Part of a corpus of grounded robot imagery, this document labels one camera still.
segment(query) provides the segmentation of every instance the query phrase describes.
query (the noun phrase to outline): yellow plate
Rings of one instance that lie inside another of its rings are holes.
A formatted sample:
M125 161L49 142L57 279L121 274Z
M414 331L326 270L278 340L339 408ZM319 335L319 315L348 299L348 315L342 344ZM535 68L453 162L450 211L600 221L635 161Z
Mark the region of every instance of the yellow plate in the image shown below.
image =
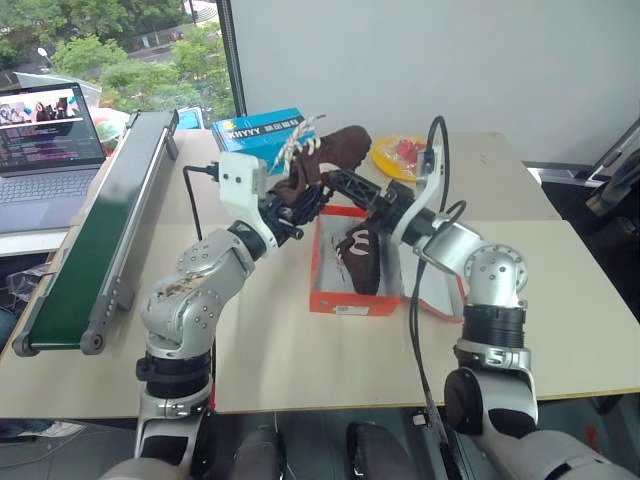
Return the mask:
M411 140L415 143L427 143L424 138L420 137L402 138L406 138L407 140ZM388 158L387 155L381 150L381 148L384 148L397 140L397 136L382 137L376 140L376 142L373 144L373 152L371 153L373 163L375 163L376 167L378 167L385 175L396 178L398 180L402 180L403 182L415 182L416 177L414 175L407 175L405 172L403 172L400 164Z

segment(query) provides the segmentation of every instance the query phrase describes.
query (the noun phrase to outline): laptop keyboard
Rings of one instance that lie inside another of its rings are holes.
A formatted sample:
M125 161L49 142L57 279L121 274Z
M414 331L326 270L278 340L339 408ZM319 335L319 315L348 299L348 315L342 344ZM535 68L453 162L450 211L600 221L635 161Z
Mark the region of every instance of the laptop keyboard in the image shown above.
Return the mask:
M24 175L0 180L0 204L83 197L96 170L77 170L43 175Z

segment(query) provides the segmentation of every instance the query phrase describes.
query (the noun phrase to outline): conveyor belt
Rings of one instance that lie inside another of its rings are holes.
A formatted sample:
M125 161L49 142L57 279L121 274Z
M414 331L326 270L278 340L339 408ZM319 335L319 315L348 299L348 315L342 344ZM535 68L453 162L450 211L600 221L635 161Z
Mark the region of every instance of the conveyor belt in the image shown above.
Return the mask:
M132 116L123 145L100 186L62 268L36 302L15 338L18 355L81 349L100 353L116 308L128 309L134 292L121 278L146 200L167 150L177 154L175 112Z

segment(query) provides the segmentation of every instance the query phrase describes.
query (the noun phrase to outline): white shoe logo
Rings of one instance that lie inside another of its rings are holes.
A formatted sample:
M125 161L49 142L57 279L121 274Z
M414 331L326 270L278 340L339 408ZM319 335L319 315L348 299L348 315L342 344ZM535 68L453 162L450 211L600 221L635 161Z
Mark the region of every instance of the white shoe logo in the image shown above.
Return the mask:
M351 253L353 253L354 255L368 255L369 252L366 250L361 250L358 247L358 245L366 245L367 247L369 246L369 231L368 230L358 230L356 232L353 232L353 245L351 245L351 247L349 247L349 251Z

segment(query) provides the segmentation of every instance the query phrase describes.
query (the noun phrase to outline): laptop screen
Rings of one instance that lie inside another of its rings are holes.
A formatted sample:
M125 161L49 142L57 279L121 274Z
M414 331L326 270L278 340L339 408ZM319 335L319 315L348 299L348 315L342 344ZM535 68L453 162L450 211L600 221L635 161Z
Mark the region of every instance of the laptop screen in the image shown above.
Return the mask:
M0 173L103 160L78 84L0 92Z

